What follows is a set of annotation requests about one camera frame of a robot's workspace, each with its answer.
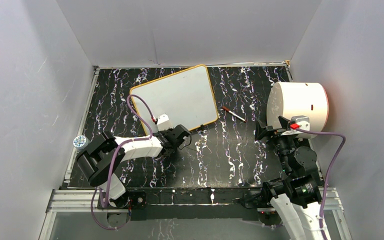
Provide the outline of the white marker pen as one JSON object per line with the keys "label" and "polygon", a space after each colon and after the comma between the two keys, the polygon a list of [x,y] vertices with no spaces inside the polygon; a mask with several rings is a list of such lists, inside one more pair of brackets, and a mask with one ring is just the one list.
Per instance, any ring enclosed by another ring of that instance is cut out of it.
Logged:
{"label": "white marker pen", "polygon": [[232,116],[234,116],[235,118],[239,119],[240,121],[244,122],[244,123],[247,122],[247,120],[245,118],[239,116],[238,114],[236,114],[236,113],[234,113],[232,111],[228,111],[228,113],[231,114]]}

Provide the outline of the yellow framed whiteboard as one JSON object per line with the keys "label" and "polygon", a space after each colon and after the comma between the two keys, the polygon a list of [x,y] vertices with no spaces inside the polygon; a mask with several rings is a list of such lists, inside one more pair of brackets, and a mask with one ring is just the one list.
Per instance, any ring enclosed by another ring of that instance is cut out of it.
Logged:
{"label": "yellow framed whiteboard", "polygon": [[183,125],[190,131],[219,119],[210,74],[204,64],[134,86],[129,93],[141,97],[154,117],[166,114],[173,126]]}

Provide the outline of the red marker cap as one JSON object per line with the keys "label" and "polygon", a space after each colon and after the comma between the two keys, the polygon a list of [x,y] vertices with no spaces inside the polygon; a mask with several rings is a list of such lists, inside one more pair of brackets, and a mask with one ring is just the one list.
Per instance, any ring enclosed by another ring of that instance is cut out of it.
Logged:
{"label": "red marker cap", "polygon": [[224,111],[228,112],[228,113],[231,112],[226,106],[222,106],[221,108],[222,108]]}

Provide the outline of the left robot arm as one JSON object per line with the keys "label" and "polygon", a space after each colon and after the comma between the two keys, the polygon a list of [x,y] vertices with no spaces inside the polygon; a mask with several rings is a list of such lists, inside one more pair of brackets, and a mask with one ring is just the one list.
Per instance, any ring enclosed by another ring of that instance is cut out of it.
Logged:
{"label": "left robot arm", "polygon": [[87,144],[75,161],[90,186],[99,193],[100,205],[122,209],[137,201],[115,174],[120,163],[140,158],[170,156],[190,138],[191,132],[179,124],[150,136],[118,137],[105,131]]}

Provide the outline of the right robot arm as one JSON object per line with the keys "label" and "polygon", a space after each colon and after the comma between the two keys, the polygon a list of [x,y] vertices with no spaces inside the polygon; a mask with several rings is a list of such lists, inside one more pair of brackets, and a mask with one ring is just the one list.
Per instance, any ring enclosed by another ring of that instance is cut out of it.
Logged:
{"label": "right robot arm", "polygon": [[320,212],[322,185],[317,154],[310,147],[296,146],[300,133],[310,130],[310,119],[299,115],[278,118],[280,127],[264,125],[256,120],[255,140],[267,139],[274,144],[284,178],[262,184],[261,199],[273,207],[292,240],[329,240],[330,234]]}

